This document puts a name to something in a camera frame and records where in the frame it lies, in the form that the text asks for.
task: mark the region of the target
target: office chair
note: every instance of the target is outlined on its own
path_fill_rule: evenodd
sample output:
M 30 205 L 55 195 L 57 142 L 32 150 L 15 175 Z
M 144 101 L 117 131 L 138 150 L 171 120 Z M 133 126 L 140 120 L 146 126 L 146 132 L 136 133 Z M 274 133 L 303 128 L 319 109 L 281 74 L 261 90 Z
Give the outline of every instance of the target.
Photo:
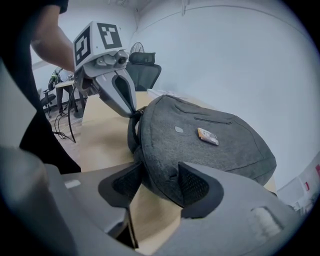
M 50 108 L 50 105 L 52 105 L 52 101 L 56 98 L 56 95 L 54 95 L 53 93 L 49 94 L 49 92 L 51 92 L 52 90 L 55 89 L 56 87 L 56 84 L 59 79 L 59 72 L 62 70 L 62 68 L 60 67 L 57 67 L 54 72 L 52 73 L 51 77 L 50 77 L 50 80 L 49 80 L 49 83 L 48 83 L 48 89 L 44 90 L 42 93 L 44 94 L 44 98 L 41 99 L 41 105 L 43 107 L 46 107 L 48 108 L 48 117 L 51 118 L 51 115 L 50 115 L 50 111 L 51 111 L 51 108 Z
M 133 52 L 126 64 L 136 92 L 152 89 L 161 73 L 161 66 L 155 64 L 155 52 Z

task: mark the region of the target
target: white wall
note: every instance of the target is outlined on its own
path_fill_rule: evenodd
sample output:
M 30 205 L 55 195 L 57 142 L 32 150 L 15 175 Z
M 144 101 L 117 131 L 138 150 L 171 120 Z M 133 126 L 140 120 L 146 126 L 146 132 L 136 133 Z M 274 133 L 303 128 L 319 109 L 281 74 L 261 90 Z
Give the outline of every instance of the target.
M 130 39 L 137 28 L 133 10 L 108 5 L 106 0 L 69 0 L 67 12 L 59 16 L 59 26 L 72 42 L 91 21 L 117 24 L 122 36 L 123 46 L 129 45 Z M 31 49 L 31 57 L 33 66 L 41 61 L 33 49 Z M 48 89 L 48 82 L 55 68 L 54 65 L 46 63 L 45 66 L 33 70 L 37 88 L 41 88 L 42 91 Z M 68 94 L 64 92 L 62 102 L 67 100 Z
M 243 118 L 275 155 L 281 188 L 320 150 L 316 48 L 276 1 L 191 1 L 183 17 L 181 2 L 145 8 L 131 42 L 156 52 L 162 73 L 154 88 L 185 92 Z
M 303 208 L 304 211 L 309 211 L 320 192 L 318 165 L 320 166 L 320 152 L 299 176 L 277 191 L 279 199 L 296 210 Z

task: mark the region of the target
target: ceiling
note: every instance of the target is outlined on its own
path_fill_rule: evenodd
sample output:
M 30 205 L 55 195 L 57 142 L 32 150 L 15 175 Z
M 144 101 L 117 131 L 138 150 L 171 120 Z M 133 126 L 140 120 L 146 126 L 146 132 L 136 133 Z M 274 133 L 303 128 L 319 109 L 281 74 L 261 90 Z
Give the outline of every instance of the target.
M 110 5 L 122 6 L 141 12 L 152 0 L 105 0 Z

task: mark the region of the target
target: robotic arm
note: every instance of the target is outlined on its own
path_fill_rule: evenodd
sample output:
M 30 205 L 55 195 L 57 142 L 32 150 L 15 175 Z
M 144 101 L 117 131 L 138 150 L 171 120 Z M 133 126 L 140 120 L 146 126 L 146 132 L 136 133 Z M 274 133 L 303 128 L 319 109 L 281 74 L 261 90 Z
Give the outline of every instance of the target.
M 135 85 L 116 25 L 92 21 L 73 42 L 75 86 L 85 97 L 99 94 L 120 116 L 136 111 Z

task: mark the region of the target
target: floor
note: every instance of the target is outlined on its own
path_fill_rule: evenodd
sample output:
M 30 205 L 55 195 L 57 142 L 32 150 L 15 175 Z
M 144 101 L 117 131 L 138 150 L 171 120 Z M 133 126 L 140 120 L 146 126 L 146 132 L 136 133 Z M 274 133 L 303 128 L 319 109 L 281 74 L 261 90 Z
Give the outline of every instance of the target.
M 81 105 L 79 102 L 77 102 L 77 107 L 78 107 L 78 109 L 81 109 Z M 60 144 L 62 145 L 64 150 L 68 153 L 68 155 L 78 165 L 80 165 L 80 143 L 81 143 L 80 134 L 81 134 L 82 118 L 75 118 L 74 113 L 75 113 L 75 111 L 73 109 L 71 109 L 70 110 L 70 123 L 71 123 L 71 128 L 72 128 L 73 136 L 74 136 L 76 143 L 74 143 L 73 141 L 71 141 L 68 138 L 62 139 L 57 134 L 55 134 L 55 137 L 60 142 Z M 50 116 L 51 116 L 51 118 L 50 119 L 48 118 L 48 119 L 51 124 L 52 131 L 54 131 L 54 132 L 56 130 L 59 131 L 59 128 L 60 128 L 60 132 L 63 132 L 66 136 L 68 136 L 69 138 L 72 139 L 71 132 L 69 129 L 68 116 L 67 115 L 65 115 L 65 117 L 59 116 L 59 111 L 58 111 L 57 107 L 54 107 L 51 109 Z

